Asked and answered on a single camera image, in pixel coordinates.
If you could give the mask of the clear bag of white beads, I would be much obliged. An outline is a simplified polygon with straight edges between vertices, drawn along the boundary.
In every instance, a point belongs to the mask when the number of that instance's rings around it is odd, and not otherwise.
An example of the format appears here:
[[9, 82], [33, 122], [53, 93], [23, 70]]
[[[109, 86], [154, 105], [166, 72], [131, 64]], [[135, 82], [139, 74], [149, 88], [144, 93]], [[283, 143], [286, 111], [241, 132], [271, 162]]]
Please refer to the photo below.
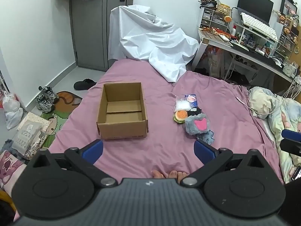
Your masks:
[[191, 109], [190, 103], [185, 97], [176, 97], [175, 111], [185, 110], [189, 111]]

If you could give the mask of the black stitched fabric pouch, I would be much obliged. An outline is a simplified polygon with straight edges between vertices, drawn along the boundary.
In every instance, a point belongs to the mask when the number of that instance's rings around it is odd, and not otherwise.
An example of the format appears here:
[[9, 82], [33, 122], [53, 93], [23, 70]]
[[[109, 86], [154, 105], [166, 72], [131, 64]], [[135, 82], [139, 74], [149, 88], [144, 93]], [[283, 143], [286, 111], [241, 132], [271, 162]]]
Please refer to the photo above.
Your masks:
[[194, 116], [194, 115], [199, 115], [201, 114], [201, 109], [199, 107], [192, 108], [189, 111], [187, 111], [188, 117], [189, 116]]

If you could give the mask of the pink cartoon pillow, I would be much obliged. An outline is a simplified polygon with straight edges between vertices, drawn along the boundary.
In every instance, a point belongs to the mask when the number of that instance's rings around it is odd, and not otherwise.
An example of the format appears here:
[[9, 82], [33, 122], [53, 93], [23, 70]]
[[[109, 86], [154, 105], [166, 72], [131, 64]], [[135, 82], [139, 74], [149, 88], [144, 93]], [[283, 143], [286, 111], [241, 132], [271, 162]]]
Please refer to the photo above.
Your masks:
[[11, 196], [12, 189], [21, 173], [26, 168], [26, 164], [14, 157], [10, 152], [5, 150], [1, 154], [0, 162], [0, 180], [1, 189]]

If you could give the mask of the grey fluffy plush toy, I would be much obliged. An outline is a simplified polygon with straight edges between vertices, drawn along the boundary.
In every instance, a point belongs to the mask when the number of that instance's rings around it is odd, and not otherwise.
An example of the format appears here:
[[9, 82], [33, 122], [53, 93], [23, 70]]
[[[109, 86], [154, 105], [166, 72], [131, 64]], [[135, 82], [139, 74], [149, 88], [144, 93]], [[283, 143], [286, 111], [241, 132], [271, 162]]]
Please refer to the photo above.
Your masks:
[[204, 113], [191, 115], [185, 119], [186, 133], [195, 136], [197, 140], [211, 145], [215, 138], [214, 132], [210, 129], [210, 122]]

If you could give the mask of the white keyboard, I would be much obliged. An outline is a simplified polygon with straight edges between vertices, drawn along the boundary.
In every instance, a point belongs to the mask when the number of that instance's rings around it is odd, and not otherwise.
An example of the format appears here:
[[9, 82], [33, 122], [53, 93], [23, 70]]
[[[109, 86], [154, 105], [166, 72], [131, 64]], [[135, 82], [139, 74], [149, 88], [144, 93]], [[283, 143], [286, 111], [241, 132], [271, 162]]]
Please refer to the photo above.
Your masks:
[[270, 38], [273, 41], [278, 41], [276, 31], [270, 26], [264, 24], [263, 22], [259, 21], [258, 19], [255, 19], [251, 15], [248, 15], [244, 12], [241, 12], [240, 16], [242, 19], [242, 23], [245, 26], [256, 30], [257, 32], [265, 35], [266, 37]]

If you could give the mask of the grey sneakers pair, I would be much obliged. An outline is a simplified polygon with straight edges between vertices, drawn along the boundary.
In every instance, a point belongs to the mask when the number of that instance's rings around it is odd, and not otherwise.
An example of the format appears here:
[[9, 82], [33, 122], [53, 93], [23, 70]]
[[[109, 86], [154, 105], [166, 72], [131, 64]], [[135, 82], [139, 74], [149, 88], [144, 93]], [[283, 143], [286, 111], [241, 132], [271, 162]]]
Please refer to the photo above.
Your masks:
[[55, 108], [55, 103], [59, 100], [56, 93], [50, 86], [39, 86], [40, 93], [36, 97], [36, 106], [43, 113], [50, 113]]

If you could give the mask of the white draped cover sheet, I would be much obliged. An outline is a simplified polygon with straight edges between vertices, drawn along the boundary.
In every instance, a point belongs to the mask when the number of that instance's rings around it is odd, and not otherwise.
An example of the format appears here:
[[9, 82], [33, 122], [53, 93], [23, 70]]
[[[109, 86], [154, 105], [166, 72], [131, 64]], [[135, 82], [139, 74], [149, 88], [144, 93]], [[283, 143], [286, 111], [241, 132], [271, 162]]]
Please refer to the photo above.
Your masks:
[[110, 13], [108, 58], [147, 61], [169, 83], [177, 82], [199, 43], [142, 5], [119, 6]]

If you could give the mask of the plush hamburger toy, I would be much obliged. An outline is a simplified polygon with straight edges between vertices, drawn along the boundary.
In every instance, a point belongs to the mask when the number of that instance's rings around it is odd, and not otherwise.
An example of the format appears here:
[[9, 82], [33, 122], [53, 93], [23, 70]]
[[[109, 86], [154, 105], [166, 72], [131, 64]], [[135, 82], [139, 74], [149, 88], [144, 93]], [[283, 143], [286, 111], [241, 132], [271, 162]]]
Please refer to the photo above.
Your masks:
[[182, 124], [185, 122], [185, 119], [188, 117], [188, 113], [186, 110], [178, 110], [174, 113], [173, 120], [178, 124]]

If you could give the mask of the pink bed sheet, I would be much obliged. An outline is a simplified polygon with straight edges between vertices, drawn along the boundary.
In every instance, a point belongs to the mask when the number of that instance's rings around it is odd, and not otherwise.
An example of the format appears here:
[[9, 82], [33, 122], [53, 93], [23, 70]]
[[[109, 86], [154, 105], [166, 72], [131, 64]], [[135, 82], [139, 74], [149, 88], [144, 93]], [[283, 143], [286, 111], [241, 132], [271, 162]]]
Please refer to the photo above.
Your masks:
[[[103, 85], [140, 82], [148, 118], [144, 138], [103, 140], [97, 117]], [[173, 120], [176, 97], [195, 94], [219, 155], [203, 164], [195, 136]], [[284, 225], [278, 212], [286, 190], [275, 150], [237, 97], [244, 87], [185, 72], [167, 82], [149, 63], [119, 60], [92, 87], [39, 151], [13, 190], [15, 225]], [[90, 164], [81, 149], [96, 139], [103, 154]], [[154, 179], [153, 170], [188, 174]]]

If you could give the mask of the orange round desk lamp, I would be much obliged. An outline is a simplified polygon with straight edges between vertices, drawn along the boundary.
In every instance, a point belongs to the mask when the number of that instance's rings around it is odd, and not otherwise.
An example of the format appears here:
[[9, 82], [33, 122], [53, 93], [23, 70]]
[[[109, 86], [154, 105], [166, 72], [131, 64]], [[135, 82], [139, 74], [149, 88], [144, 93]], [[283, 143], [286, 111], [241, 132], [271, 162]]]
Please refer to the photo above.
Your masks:
[[229, 15], [226, 15], [223, 17], [223, 20], [225, 21], [225, 23], [229, 24], [232, 21], [232, 17]]

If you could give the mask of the black slipper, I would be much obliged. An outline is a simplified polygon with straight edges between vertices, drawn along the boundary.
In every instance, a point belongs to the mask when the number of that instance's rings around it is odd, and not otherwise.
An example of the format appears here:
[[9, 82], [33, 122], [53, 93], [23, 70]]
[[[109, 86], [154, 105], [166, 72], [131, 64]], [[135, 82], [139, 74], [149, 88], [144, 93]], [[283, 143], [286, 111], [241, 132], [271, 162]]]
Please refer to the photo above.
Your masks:
[[84, 79], [82, 81], [77, 81], [74, 83], [74, 90], [89, 90], [91, 87], [95, 86], [96, 82], [91, 79]]

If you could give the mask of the person's bare feet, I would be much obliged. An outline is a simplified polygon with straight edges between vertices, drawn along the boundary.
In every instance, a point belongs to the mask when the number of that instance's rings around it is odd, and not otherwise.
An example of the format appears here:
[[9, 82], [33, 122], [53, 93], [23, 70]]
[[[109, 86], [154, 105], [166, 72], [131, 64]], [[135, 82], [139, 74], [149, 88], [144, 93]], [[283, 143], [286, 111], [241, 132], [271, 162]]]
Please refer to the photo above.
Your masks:
[[186, 172], [175, 171], [175, 170], [172, 170], [168, 175], [164, 175], [158, 170], [153, 170], [151, 172], [151, 175], [153, 176], [154, 179], [176, 179], [178, 184], [181, 182], [181, 180], [183, 180], [185, 177], [188, 176]]

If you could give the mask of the white bottle red cap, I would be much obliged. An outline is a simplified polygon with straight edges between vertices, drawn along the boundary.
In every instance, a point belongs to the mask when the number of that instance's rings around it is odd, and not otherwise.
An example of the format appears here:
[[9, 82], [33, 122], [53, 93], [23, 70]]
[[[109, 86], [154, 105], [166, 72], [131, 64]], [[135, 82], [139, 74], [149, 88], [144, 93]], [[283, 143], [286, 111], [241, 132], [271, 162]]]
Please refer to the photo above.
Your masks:
[[235, 36], [235, 34], [236, 34], [236, 25], [233, 25], [233, 28], [231, 30], [231, 35]]

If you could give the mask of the paper bag under desk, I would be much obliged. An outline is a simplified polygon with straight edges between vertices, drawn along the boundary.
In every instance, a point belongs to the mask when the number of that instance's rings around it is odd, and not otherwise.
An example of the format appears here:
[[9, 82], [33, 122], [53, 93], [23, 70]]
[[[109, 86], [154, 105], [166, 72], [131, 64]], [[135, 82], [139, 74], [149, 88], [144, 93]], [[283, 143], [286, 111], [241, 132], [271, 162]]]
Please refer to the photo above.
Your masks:
[[209, 75], [214, 78], [224, 77], [224, 50], [218, 47], [209, 46], [207, 48]]

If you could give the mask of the brown cardboard box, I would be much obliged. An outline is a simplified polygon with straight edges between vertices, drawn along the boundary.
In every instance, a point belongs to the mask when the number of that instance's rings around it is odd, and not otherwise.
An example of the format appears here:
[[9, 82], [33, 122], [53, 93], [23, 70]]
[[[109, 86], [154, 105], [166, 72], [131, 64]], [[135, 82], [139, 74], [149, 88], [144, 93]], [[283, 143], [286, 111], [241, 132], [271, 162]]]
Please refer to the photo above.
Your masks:
[[144, 138], [148, 118], [140, 82], [106, 83], [97, 117], [98, 133], [103, 140]]

